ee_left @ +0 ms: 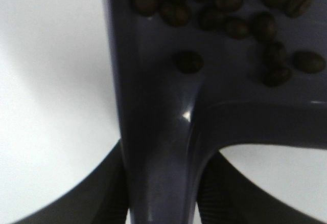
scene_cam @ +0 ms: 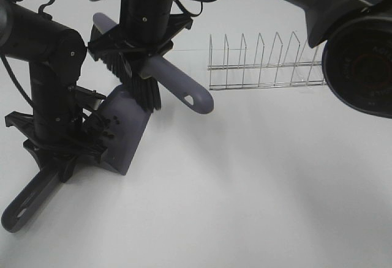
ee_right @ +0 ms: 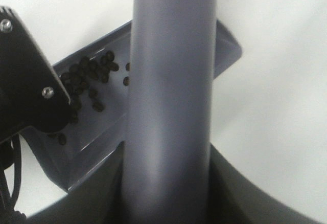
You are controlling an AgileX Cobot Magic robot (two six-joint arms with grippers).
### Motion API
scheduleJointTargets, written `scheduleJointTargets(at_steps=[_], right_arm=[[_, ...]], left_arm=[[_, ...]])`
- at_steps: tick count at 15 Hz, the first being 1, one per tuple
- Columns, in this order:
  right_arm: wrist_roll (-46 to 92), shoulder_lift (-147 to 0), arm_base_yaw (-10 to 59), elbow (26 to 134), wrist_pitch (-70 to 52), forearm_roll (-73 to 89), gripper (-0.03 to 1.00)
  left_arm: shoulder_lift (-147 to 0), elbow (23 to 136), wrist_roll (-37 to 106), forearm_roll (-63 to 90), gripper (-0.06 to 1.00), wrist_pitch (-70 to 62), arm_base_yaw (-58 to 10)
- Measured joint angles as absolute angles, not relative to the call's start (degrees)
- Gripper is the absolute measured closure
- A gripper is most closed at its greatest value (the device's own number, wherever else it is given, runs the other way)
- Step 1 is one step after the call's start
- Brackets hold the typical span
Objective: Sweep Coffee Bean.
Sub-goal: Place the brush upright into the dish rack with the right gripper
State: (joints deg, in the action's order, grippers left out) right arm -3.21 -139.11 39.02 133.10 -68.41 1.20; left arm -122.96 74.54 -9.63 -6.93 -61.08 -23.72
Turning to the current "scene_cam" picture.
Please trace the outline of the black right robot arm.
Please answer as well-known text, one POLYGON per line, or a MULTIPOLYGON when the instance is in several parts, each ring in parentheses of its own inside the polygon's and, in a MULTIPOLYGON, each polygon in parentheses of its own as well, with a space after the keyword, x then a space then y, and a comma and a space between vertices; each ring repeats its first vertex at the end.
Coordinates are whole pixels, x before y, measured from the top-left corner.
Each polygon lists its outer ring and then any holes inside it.
MULTIPOLYGON (((195 112, 213 110, 211 95, 163 57, 172 38, 192 26, 183 1, 121 0, 119 23, 94 16, 91 56, 145 111, 160 108, 159 84, 195 112)), ((324 44, 323 78, 332 93, 361 113, 391 117, 391 0, 285 1, 304 10, 309 46, 324 44)))

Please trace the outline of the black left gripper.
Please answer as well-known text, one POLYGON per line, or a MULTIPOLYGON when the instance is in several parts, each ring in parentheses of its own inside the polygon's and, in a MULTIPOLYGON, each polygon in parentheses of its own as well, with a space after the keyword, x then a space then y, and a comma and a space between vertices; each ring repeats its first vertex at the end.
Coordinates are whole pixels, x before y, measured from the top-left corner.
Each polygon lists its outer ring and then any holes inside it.
POLYGON ((11 79, 32 108, 34 136, 46 149, 63 154, 80 151, 100 161, 105 152, 96 138, 99 120, 96 111, 80 107, 75 100, 75 82, 62 84, 49 66, 29 64, 31 95, 23 90, 14 74, 11 79))

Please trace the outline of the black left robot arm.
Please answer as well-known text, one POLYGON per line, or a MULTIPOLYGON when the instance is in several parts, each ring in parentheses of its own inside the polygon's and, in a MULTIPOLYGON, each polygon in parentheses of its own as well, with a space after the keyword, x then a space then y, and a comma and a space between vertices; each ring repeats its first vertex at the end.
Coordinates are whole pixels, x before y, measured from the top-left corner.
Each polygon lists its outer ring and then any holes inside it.
POLYGON ((40 169, 66 182, 79 157, 100 159, 105 151, 82 124, 84 110, 94 112, 106 97, 77 85, 87 53, 79 32, 18 1, 1 0, 1 60, 32 114, 14 111, 6 126, 27 137, 40 169))

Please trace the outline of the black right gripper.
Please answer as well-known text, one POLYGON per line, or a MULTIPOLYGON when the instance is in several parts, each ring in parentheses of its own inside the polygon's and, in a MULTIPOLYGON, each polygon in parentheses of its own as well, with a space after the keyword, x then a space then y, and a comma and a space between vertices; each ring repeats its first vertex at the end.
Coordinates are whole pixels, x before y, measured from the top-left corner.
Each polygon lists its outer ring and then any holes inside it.
MULTIPOLYGON (((89 53, 135 53, 141 57, 155 54, 172 45, 183 29, 192 27, 193 19, 186 13, 172 14, 174 0, 120 0, 119 23, 111 24, 101 13, 93 16, 94 28, 99 32, 88 43, 89 53)), ((122 53, 117 54, 118 78, 132 78, 132 68, 122 53)), ((152 77, 152 56, 134 61, 134 71, 143 80, 152 77)))

